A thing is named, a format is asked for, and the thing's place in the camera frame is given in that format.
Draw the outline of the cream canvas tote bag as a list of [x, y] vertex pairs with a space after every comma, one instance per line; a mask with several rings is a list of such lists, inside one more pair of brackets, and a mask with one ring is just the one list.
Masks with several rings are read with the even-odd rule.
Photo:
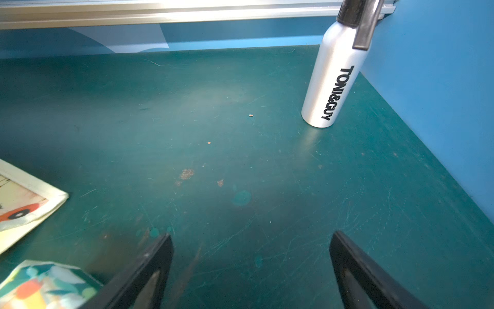
[[51, 216], [69, 194], [1, 161], [1, 252]]

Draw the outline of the colourful cartoon tissue pack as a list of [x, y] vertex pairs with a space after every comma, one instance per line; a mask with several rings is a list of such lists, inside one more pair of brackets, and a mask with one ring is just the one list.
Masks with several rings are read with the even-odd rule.
[[102, 287], [78, 267], [25, 260], [1, 283], [1, 308], [79, 308]]

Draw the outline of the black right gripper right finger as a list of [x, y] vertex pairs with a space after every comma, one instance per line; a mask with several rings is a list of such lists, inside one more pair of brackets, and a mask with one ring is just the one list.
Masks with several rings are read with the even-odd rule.
[[329, 254], [345, 308], [427, 308], [344, 232], [333, 233]]

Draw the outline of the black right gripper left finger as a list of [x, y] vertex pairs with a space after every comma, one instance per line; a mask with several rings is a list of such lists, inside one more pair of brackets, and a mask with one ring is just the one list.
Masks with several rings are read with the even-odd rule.
[[169, 234], [158, 237], [82, 308], [159, 308], [174, 247]]

